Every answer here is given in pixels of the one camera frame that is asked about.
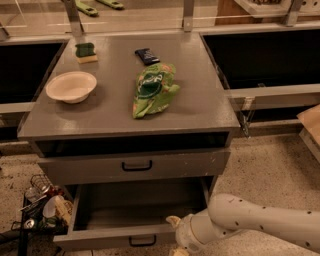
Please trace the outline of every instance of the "plastic bag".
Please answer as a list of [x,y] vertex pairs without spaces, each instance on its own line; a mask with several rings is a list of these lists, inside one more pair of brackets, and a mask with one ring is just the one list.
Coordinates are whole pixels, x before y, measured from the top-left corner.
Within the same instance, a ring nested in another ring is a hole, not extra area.
[[180,89],[173,84],[175,73],[175,66],[166,63],[157,63],[142,71],[136,80],[133,118],[162,112],[169,107]]

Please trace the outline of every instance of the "countertop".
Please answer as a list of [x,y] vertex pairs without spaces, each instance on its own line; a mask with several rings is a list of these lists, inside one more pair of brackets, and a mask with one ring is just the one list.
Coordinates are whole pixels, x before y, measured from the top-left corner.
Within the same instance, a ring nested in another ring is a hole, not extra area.
[[[20,127],[21,140],[90,138],[144,134],[225,131],[239,127],[198,33],[90,36],[70,39],[49,81],[62,73],[85,71],[97,87],[79,104],[50,99],[42,90]],[[78,64],[75,44],[92,42],[98,62]],[[164,63],[176,66],[180,86],[169,108],[141,120],[132,117],[135,79],[145,68],[134,54],[150,48]]]

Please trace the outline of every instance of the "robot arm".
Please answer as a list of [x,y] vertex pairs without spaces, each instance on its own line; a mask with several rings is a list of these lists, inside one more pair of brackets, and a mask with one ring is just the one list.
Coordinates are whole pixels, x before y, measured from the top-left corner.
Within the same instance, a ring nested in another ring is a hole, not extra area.
[[214,196],[206,210],[182,219],[169,216],[180,248],[170,255],[201,251],[214,240],[257,230],[320,253],[320,212],[264,207],[229,194]]

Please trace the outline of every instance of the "drawer handle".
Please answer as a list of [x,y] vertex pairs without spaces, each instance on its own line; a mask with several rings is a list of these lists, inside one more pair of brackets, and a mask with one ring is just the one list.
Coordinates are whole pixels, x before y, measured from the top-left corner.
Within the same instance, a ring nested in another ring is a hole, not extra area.
[[133,238],[131,236],[129,236],[129,244],[131,247],[145,247],[145,246],[152,246],[155,245],[157,242],[157,236],[153,235],[153,241],[150,243],[144,243],[144,244],[135,244],[132,242]]
[[122,162],[122,170],[125,172],[141,172],[141,171],[149,171],[152,168],[152,160],[149,160],[149,165],[147,167],[138,167],[138,168],[128,168],[126,167],[126,163]]

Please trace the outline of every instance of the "white bowl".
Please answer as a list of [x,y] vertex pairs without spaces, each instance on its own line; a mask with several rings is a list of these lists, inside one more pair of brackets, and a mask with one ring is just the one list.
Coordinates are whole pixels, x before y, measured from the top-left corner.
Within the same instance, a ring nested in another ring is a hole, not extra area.
[[74,71],[54,77],[46,86],[47,95],[66,103],[85,100],[97,85],[97,79],[86,72]]

